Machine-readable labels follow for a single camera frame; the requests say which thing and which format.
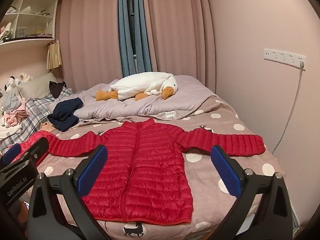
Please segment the striped hanging cloth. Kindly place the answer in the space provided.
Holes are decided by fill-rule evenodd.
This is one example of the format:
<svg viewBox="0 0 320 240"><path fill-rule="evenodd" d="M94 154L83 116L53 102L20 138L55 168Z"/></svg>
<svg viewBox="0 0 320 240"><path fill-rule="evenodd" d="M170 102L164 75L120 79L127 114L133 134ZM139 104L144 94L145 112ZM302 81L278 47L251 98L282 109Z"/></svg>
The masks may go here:
<svg viewBox="0 0 320 240"><path fill-rule="evenodd" d="M47 69L55 69L62 66L60 42L55 40L48 45Z"/></svg>

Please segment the plaid shirt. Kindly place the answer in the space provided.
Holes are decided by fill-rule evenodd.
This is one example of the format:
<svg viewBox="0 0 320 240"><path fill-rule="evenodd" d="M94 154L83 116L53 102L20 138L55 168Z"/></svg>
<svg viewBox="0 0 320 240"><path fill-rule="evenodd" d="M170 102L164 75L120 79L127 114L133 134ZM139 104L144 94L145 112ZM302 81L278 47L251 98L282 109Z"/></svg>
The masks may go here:
<svg viewBox="0 0 320 240"><path fill-rule="evenodd" d="M51 94L42 99L30 98L25 105L28 112L26 118L13 127L1 126L1 155L7 152L11 145L24 142L40 129L50 113L49 104L54 101L55 98Z"/></svg>

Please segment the blue curtain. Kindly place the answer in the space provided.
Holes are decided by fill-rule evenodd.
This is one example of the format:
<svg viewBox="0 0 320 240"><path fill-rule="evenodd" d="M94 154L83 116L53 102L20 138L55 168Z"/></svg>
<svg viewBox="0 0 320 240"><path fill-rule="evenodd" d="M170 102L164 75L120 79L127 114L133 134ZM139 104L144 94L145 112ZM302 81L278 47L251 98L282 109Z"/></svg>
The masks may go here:
<svg viewBox="0 0 320 240"><path fill-rule="evenodd" d="M143 0L118 0L118 29L123 76L152 71Z"/></svg>

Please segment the white goose plush toy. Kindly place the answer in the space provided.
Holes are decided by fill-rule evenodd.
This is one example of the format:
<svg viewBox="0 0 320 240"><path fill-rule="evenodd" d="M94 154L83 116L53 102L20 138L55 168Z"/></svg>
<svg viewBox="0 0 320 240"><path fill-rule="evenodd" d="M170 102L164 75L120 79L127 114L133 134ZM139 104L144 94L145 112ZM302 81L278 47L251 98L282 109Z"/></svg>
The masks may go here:
<svg viewBox="0 0 320 240"><path fill-rule="evenodd" d="M143 72L126 76L110 85L108 91L98 90L97 101L108 99L140 100L151 95L160 95L164 100L178 91L177 81L173 74L165 72Z"/></svg>

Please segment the pink clothes pile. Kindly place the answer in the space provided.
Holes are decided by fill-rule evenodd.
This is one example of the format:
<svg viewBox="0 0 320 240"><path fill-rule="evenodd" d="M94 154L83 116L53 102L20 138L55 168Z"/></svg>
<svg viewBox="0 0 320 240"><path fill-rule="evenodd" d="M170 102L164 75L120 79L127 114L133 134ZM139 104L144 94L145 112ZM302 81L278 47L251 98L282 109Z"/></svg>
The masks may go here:
<svg viewBox="0 0 320 240"><path fill-rule="evenodd" d="M16 92L9 92L1 98L1 126L15 127L29 116L25 98Z"/></svg>

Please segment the white wall shelf unit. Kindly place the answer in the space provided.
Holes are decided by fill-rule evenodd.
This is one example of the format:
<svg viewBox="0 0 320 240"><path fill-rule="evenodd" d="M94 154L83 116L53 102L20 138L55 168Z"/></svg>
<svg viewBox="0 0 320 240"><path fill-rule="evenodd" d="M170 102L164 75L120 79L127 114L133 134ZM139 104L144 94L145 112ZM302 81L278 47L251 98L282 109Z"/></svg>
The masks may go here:
<svg viewBox="0 0 320 240"><path fill-rule="evenodd" d="M1 53L55 40L57 0L14 0L1 20Z"/></svg>

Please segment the black garment on pillow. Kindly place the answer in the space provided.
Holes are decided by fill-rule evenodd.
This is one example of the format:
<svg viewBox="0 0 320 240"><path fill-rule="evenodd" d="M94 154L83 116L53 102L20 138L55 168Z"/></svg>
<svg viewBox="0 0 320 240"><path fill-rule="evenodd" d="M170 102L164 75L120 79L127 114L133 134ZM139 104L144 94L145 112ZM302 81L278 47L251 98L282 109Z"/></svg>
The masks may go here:
<svg viewBox="0 0 320 240"><path fill-rule="evenodd" d="M54 81L50 81L49 82L49 91L51 93L51 95L53 96L53 98L57 99L63 89L63 87L67 87L65 81L61 82L61 83L57 83Z"/></svg>

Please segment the small plush toys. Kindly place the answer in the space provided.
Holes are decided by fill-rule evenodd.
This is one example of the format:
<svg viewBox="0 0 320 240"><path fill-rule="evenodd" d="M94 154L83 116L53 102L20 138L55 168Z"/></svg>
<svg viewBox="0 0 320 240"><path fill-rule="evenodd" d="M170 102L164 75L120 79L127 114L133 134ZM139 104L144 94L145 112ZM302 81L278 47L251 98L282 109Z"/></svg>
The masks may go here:
<svg viewBox="0 0 320 240"><path fill-rule="evenodd" d="M18 77L11 76L8 78L7 82L5 83L4 90L6 92L9 92L13 90L15 87L21 85L22 83L29 82L32 79L33 77L27 73L22 73Z"/></svg>

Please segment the navy blue garment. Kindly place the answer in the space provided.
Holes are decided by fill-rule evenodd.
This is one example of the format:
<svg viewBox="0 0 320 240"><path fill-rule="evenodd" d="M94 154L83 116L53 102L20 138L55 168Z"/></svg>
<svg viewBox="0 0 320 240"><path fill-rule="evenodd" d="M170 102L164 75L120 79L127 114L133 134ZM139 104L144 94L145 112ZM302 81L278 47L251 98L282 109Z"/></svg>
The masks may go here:
<svg viewBox="0 0 320 240"><path fill-rule="evenodd" d="M83 106L80 98L74 98L58 103L52 114L47 116L48 121L59 131L65 132L79 122L74 112Z"/></svg>

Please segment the pink curtain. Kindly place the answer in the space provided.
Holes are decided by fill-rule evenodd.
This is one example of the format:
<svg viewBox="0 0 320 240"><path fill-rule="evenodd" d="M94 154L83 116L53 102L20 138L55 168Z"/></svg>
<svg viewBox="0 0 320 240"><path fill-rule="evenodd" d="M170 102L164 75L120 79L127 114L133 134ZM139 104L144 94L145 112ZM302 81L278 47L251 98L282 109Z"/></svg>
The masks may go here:
<svg viewBox="0 0 320 240"><path fill-rule="evenodd" d="M215 89L215 44L209 0L143 0L151 72L190 75ZM62 76L84 90L123 76L118 0L59 0L56 37Z"/></svg>

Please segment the lilac duvet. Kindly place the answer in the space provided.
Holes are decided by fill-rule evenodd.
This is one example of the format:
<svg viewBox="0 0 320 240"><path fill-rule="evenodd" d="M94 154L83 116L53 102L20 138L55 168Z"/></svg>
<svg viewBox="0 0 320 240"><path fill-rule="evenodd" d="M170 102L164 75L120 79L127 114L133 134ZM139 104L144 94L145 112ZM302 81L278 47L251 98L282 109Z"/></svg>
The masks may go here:
<svg viewBox="0 0 320 240"><path fill-rule="evenodd" d="M151 95L136 101L134 98L119 101L108 99L97 101L98 90L108 90L110 85L100 83L88 90L63 96L50 103L48 110L53 112L56 105L65 100L80 98L84 105L74 112L79 119L117 119L133 115L155 117L159 120L178 120L189 115L217 110L220 106L217 96L199 80L192 76L178 75L175 77L178 91L164 100L161 95Z"/></svg>

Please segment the white wall power strip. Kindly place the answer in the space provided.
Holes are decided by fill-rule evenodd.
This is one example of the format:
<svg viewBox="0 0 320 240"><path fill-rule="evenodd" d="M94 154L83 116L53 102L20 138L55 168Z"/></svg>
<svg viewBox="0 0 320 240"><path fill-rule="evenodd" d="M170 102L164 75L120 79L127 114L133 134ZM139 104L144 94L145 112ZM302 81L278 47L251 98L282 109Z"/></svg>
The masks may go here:
<svg viewBox="0 0 320 240"><path fill-rule="evenodd" d="M306 66L306 56L288 51L265 48L263 56L265 60L286 64L299 69L304 69Z"/></svg>

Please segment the red puffer jacket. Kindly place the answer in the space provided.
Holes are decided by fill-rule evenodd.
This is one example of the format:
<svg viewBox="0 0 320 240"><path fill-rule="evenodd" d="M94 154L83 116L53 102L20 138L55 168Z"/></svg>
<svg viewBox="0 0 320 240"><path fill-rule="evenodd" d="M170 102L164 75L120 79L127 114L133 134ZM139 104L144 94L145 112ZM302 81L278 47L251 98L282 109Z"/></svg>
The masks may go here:
<svg viewBox="0 0 320 240"><path fill-rule="evenodd" d="M216 134L204 128L185 131L151 119L125 122L101 135L87 132L62 140L48 133L46 137L49 153L58 157L81 157L99 145L107 148L107 162L83 198L96 219L158 225L191 221L193 197L183 157L187 150L210 152L219 145L232 157L265 152L259 135Z"/></svg>

